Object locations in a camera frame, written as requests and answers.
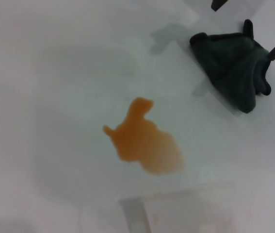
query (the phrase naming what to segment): dark green towel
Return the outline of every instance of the dark green towel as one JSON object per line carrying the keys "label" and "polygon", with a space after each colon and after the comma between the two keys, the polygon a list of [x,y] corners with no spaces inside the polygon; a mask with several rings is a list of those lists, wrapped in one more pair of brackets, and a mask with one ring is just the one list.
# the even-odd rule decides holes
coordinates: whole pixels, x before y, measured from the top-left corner
{"label": "dark green towel", "polygon": [[253,24],[244,23],[243,33],[194,35],[190,44],[211,83],[244,113],[256,106],[256,95],[271,93],[265,79],[268,51],[254,40]]}

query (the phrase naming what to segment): floor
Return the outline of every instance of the floor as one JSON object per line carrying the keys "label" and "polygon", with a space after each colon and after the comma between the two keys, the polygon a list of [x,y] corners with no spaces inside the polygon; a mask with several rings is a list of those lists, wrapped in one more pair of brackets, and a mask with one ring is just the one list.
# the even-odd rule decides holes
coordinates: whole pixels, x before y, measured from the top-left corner
{"label": "floor", "polygon": [[[249,182],[241,232],[275,232],[275,62],[272,94],[245,115],[188,50],[192,35],[236,32],[246,18],[272,49],[275,1],[210,5],[0,0],[0,233],[127,233],[120,200],[238,181]],[[181,172],[154,176],[118,158],[102,127],[119,125],[136,97],[154,101],[146,118],[173,135]]]}

